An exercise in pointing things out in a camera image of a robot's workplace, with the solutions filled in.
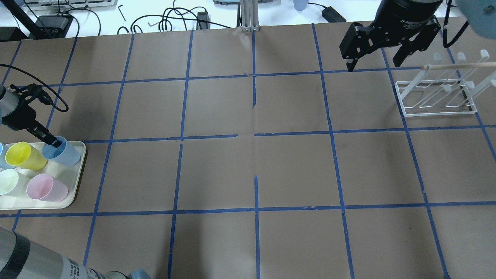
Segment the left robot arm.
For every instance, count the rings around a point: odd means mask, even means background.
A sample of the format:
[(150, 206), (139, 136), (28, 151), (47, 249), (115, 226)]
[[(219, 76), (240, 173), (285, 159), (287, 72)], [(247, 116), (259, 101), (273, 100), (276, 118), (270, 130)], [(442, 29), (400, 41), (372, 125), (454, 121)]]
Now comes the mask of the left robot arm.
[[(29, 106), (26, 97), (39, 99), (46, 105), (53, 101), (41, 86), (33, 90), (12, 90), (1, 86), (1, 118), (11, 129), (26, 129), (28, 132), (51, 146), (54, 150), (62, 141), (36, 121), (36, 113)], [(8, 229), (1, 229), (1, 278), (2, 279), (148, 279), (142, 269), (130, 274), (110, 271), (105, 274), (80, 265), (73, 260), (53, 252)]]

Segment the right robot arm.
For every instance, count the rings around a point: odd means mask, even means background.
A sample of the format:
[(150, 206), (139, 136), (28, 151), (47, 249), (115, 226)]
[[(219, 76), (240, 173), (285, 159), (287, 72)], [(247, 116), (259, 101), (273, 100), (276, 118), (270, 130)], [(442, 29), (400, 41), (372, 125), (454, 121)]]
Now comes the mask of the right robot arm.
[(452, 46), (471, 26), (481, 37), (495, 39), (495, 1), (458, 0), (456, 5), (466, 22), (448, 41), (451, 1), (448, 2), (443, 24), (435, 16), (441, 0), (383, 0), (374, 21), (369, 26), (352, 23), (343, 37), (339, 49), (346, 60), (348, 71), (353, 71), (358, 60), (377, 49), (398, 47), (393, 57), (395, 67), (417, 51), (427, 50), (440, 31), (443, 46)]

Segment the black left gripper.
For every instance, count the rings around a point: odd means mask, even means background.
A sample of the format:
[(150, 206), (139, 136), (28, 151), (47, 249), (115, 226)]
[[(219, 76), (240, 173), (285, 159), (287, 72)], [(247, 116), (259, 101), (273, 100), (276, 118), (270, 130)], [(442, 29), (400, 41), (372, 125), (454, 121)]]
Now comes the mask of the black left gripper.
[(58, 148), (62, 142), (36, 120), (36, 112), (27, 100), (10, 87), (1, 86), (1, 124), (14, 131), (26, 129), (47, 145)]

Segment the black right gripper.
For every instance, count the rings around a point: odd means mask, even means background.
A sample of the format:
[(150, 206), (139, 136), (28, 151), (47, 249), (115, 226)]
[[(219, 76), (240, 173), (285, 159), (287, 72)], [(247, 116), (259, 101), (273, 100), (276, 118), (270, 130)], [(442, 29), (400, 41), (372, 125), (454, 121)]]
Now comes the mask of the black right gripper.
[(441, 0), (382, 0), (373, 24), (351, 23), (341, 41), (347, 70), (353, 71), (360, 58), (380, 47), (401, 44), (392, 59), (395, 67), (416, 51), (425, 51), (441, 28), (434, 16), (441, 4)]

